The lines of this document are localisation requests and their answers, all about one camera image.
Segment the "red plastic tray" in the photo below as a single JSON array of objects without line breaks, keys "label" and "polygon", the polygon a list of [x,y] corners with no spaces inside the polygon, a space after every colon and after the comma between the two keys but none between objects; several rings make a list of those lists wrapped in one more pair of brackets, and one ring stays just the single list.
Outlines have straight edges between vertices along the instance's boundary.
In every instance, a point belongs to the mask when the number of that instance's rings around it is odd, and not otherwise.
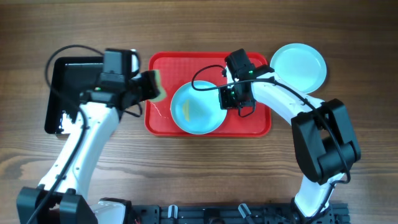
[{"label": "red plastic tray", "polygon": [[[224,122],[211,133],[204,135],[189,134],[182,131],[173,121],[170,104],[174,93],[192,80],[192,76],[208,65],[225,65],[225,57],[230,52],[159,52],[149,61],[149,70],[160,70],[162,86],[167,93],[166,99],[158,103],[146,102],[145,126],[156,136],[214,136],[214,137],[260,137],[271,128],[271,110],[257,103],[255,112],[246,117],[238,116],[237,110],[228,110]],[[268,64],[259,53],[248,53],[255,66]],[[205,80],[215,85],[226,84],[220,68],[209,68],[198,75],[197,80]],[[243,114],[250,112],[245,108]]]}]

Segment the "wood grain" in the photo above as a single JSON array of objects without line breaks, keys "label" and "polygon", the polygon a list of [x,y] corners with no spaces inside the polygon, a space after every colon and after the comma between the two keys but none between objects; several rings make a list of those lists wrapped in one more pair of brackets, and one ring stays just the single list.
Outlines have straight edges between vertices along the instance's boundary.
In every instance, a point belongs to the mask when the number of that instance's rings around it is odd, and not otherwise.
[{"label": "wood grain", "polygon": [[[352,223],[397,223],[397,7],[332,0],[0,5],[0,223],[18,223],[19,190],[37,185],[65,143],[43,129],[49,90],[42,72],[54,50],[135,48],[147,65],[165,50],[242,47],[271,58],[291,42],[324,56],[328,79],[312,95],[345,103],[362,149],[352,182],[339,185],[332,201],[349,203]],[[121,121],[93,174],[90,203],[289,202],[300,187],[290,126],[275,113],[270,133],[256,139],[157,138],[143,121]]]}]

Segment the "yellow sponge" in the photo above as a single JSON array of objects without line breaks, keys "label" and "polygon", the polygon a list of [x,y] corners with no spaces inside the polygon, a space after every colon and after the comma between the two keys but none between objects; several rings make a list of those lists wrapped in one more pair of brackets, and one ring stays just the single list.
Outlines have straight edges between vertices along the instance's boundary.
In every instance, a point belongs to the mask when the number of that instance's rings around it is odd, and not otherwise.
[{"label": "yellow sponge", "polygon": [[189,100],[188,99],[182,105],[182,113],[184,114],[185,120],[189,122]]},{"label": "yellow sponge", "polygon": [[156,86],[160,93],[159,93],[159,96],[157,96],[156,98],[151,99],[149,101],[156,103],[156,102],[160,102],[160,101],[164,100],[164,98],[166,98],[167,94],[162,86],[162,80],[160,79],[159,70],[153,70],[153,72],[155,73]]}]

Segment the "robot end effector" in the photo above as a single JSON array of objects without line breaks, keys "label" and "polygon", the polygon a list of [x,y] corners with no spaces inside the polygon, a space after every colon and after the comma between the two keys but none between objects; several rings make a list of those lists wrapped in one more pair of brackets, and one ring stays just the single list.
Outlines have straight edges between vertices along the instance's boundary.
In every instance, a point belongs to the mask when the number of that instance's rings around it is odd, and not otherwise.
[{"label": "robot end effector", "polygon": [[[243,49],[231,53],[225,58],[225,62],[226,71],[223,72],[223,75],[230,75],[228,78],[232,80],[229,80],[229,82],[255,80],[263,74],[274,73],[274,69],[268,65],[261,65],[256,68],[250,62]],[[270,84],[264,88],[270,90],[272,86],[275,85]],[[251,82],[237,83],[232,87],[226,86],[220,88],[219,91],[221,109],[238,109],[240,116],[240,111],[243,107],[251,107],[251,113],[254,112],[256,97],[253,96]],[[352,165],[360,160],[361,150],[345,105],[340,100],[334,99],[329,102],[320,103],[320,106],[316,110],[327,121],[341,148],[347,168],[350,170]],[[338,154],[336,145],[332,141],[331,136],[321,137],[323,127],[313,110],[301,111],[290,122],[292,125],[296,160],[301,171],[309,180],[318,182],[321,185],[326,183],[330,177],[344,172],[343,161]]]},{"label": "robot end effector", "polygon": [[[133,63],[133,56],[137,58],[137,65]],[[117,109],[120,119],[123,111],[130,106],[157,98],[161,89],[161,86],[157,86],[159,72],[150,70],[139,73],[139,68],[138,53],[106,49],[103,72],[98,75],[92,88],[80,93],[80,103],[105,103],[107,107]]]}]

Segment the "light blue bowl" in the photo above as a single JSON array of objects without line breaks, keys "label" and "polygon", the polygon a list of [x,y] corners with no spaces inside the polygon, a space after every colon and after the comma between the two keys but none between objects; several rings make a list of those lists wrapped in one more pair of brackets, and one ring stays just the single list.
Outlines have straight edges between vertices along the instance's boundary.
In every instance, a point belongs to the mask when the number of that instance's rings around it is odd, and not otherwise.
[{"label": "light blue bowl", "polygon": [[[197,88],[215,86],[206,81],[195,81],[194,84]],[[222,124],[227,112],[220,108],[218,90],[196,91],[190,82],[175,92],[170,110],[175,124],[190,134],[214,131]]]},{"label": "light blue bowl", "polygon": [[288,44],[272,57],[270,66],[281,79],[303,93],[317,90],[326,78],[322,55],[305,44]]}]

